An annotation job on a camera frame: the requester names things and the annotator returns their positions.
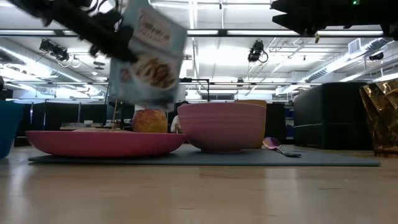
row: wooden table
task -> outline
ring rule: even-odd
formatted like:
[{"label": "wooden table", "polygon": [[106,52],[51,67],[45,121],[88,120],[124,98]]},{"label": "wooden table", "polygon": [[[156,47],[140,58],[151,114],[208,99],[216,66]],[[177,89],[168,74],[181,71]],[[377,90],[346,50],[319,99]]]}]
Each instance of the wooden table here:
[{"label": "wooden table", "polygon": [[29,165],[0,160],[0,223],[398,223],[398,160],[382,167]]}]

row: pink plate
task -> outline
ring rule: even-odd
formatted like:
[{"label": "pink plate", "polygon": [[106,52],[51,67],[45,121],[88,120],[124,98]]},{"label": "pink plate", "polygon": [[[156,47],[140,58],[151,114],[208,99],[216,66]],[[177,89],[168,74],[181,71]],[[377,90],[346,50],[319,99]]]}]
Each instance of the pink plate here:
[{"label": "pink plate", "polygon": [[27,131],[38,150],[56,156],[133,157],[158,156],[178,149],[184,134]]}]

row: crumpled gold wrapper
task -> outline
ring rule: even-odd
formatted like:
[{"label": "crumpled gold wrapper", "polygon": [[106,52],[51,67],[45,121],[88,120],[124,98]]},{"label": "crumpled gold wrapper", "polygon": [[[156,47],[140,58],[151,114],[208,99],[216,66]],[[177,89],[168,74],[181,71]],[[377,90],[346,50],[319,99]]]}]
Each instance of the crumpled gold wrapper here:
[{"label": "crumpled gold wrapper", "polygon": [[398,158],[398,79],[362,86],[376,156]]}]

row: blue container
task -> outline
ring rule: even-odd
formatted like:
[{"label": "blue container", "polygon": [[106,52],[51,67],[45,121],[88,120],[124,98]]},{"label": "blue container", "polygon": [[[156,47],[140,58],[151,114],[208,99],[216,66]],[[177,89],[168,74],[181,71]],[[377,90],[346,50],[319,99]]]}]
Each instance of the blue container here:
[{"label": "blue container", "polygon": [[23,111],[24,105],[0,100],[0,159],[10,153]]}]

